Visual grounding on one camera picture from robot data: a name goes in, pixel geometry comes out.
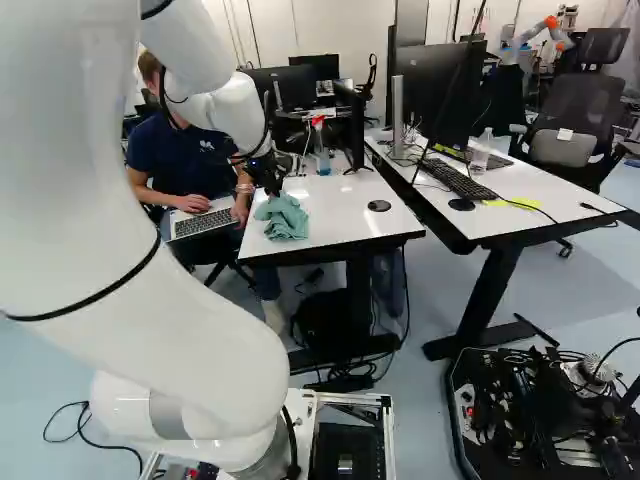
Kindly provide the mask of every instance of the man's hand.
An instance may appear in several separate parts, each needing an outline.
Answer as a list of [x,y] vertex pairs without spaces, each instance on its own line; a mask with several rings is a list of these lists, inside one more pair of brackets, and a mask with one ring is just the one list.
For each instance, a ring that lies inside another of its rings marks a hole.
[[185,195],[184,197],[174,197],[172,206],[187,213],[204,213],[209,210],[209,199],[202,195]]
[[231,207],[231,216],[240,222],[236,227],[237,230],[243,229],[247,224],[247,219],[249,218],[249,207],[247,203],[247,196],[240,194],[236,198],[236,203]]

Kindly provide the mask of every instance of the navy t-shirt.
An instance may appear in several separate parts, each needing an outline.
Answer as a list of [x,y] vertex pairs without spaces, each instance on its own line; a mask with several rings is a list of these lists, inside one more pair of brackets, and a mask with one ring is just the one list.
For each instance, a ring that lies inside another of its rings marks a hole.
[[193,125],[176,130],[157,113],[131,133],[127,164],[147,173],[158,192],[214,199],[235,189],[237,176],[228,158],[237,151],[225,133]]

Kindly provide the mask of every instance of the man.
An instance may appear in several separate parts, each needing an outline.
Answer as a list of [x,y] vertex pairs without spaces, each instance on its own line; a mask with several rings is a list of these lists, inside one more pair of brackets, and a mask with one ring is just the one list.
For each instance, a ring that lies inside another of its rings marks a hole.
[[[162,64],[148,50],[138,58],[138,68],[149,90],[159,98]],[[184,118],[172,114],[175,128],[161,112],[138,125],[129,137],[127,171],[136,197],[149,205],[177,208],[187,213],[201,213],[209,209],[209,200],[237,192],[231,214],[242,229],[249,216],[250,194],[247,187],[251,177],[235,167],[228,158],[237,152],[232,139],[218,131],[202,130]],[[153,188],[147,186],[153,179]],[[237,235],[214,234],[183,241],[174,254],[183,264],[190,258],[206,257],[212,248],[229,248]],[[277,299],[280,282],[275,269],[254,270],[256,290],[262,300],[267,324],[280,333],[284,317]]]

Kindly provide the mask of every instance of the man's arm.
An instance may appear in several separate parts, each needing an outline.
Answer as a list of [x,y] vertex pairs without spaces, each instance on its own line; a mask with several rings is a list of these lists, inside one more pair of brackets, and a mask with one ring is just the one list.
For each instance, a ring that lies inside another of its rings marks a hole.
[[149,174],[146,172],[140,172],[135,168],[127,167],[127,174],[129,175],[131,186],[133,187],[133,193],[142,203],[175,207],[187,213],[206,212],[209,210],[209,200],[202,195],[186,195],[184,197],[179,197],[177,195],[157,192],[147,187]]
[[253,179],[240,165],[235,165],[238,181],[236,183],[236,203],[231,210],[231,214],[240,221],[238,228],[244,228],[249,218],[249,199],[251,198],[251,188]]

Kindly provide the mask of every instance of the plastic bottle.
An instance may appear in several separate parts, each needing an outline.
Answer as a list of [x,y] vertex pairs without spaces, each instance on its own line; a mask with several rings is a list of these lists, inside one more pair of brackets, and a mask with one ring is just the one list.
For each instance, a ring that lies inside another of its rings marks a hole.
[[329,157],[329,149],[326,148],[322,141],[322,121],[316,123],[316,173],[318,175],[331,175],[331,158]]
[[487,162],[489,161],[489,153],[491,152],[493,142],[493,129],[487,127],[484,133],[478,138],[478,147],[473,151],[469,171],[475,175],[482,175],[487,171]]

